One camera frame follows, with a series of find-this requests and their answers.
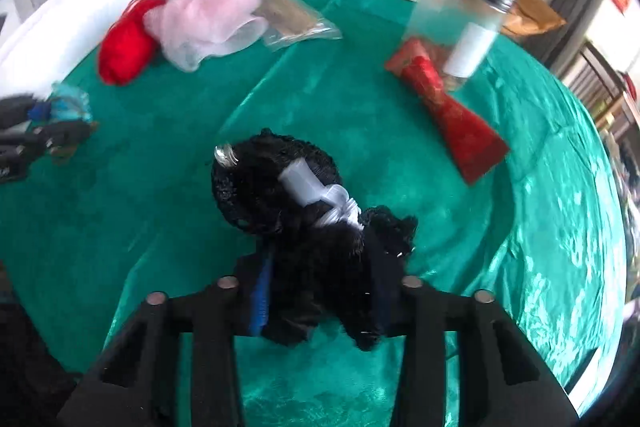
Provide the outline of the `red brocade pouch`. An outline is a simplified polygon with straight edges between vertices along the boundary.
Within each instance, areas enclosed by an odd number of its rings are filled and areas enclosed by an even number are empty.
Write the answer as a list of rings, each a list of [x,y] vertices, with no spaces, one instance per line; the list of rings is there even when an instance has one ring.
[[[409,86],[430,113],[463,180],[473,185],[509,153],[509,147],[483,118],[445,89],[423,41],[406,40],[385,68]]]

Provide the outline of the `teal embroidered pouch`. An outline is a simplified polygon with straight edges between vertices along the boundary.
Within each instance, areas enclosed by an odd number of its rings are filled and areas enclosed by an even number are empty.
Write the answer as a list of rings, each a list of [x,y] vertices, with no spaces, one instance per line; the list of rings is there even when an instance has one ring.
[[[47,98],[38,100],[27,116],[29,130],[43,135],[46,152],[55,157],[72,156],[98,127],[88,93],[66,82],[55,83]]]

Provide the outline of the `black mesh bath pouf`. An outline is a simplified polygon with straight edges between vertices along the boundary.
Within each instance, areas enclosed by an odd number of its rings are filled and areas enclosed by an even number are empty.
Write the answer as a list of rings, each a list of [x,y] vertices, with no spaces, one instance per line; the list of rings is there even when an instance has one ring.
[[[335,319],[362,351],[393,334],[416,217],[361,208],[328,153],[269,129],[216,146],[210,179],[224,220],[256,239],[235,263],[237,334],[296,346]]]

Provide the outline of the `red yarn ball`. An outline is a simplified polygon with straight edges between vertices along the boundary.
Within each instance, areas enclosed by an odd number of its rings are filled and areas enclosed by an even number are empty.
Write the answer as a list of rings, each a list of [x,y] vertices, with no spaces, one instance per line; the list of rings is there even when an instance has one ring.
[[[98,53],[98,74],[109,86],[126,86],[148,66],[158,49],[144,16],[166,0],[132,0],[107,31]]]

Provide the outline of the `pink mesh bath pouf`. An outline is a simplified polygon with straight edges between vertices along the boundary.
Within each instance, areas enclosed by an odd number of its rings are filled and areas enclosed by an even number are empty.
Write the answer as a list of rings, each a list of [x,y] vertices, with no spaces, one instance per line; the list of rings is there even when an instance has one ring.
[[[262,0],[167,0],[143,15],[144,29],[183,72],[201,61],[242,51],[268,29],[256,14]]]

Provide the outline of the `clear jar with black lid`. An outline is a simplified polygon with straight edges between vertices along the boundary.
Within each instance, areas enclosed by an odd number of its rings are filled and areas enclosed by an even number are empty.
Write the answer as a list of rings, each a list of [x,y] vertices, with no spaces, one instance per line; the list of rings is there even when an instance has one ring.
[[[513,0],[418,0],[404,33],[426,47],[449,91],[461,88],[482,64]]]

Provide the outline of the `dark wooden chair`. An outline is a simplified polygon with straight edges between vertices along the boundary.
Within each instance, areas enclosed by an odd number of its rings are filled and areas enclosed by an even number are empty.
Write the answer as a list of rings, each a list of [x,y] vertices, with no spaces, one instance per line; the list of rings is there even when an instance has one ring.
[[[597,129],[611,133],[618,144],[639,131],[639,89],[589,40],[582,43],[561,80],[588,110]]]

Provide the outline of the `clear bag of brown sticks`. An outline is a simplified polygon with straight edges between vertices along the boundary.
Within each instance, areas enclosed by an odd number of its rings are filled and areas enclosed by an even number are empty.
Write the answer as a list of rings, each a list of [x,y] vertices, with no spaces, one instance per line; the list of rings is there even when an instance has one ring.
[[[334,23],[300,0],[262,0],[255,14],[267,21],[262,41],[273,50],[308,40],[342,38]]]

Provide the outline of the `green satin tablecloth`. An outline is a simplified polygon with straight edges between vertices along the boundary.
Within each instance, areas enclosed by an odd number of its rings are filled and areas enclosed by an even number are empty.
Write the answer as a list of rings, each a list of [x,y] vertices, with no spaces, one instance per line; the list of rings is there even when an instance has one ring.
[[[66,75],[96,133],[1,189],[1,258],[52,355],[85,372],[149,291],[197,291],[253,249],[214,203],[210,162],[217,144],[267,128],[328,152],[361,206],[416,216],[411,271],[443,291],[493,291],[588,410],[620,341],[626,248],[585,107],[499,38],[457,97],[510,152],[465,184],[425,107],[384,68],[410,3],[303,2],[341,38],[256,43],[195,72],[158,58],[126,87],[100,80],[94,54]]]

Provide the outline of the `orange lounge chair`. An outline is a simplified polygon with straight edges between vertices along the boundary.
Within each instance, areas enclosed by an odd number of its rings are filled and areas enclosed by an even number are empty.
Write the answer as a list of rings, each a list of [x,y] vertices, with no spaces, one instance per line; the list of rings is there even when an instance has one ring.
[[[512,40],[522,40],[555,31],[565,24],[566,20],[544,0],[515,0],[501,33]]]

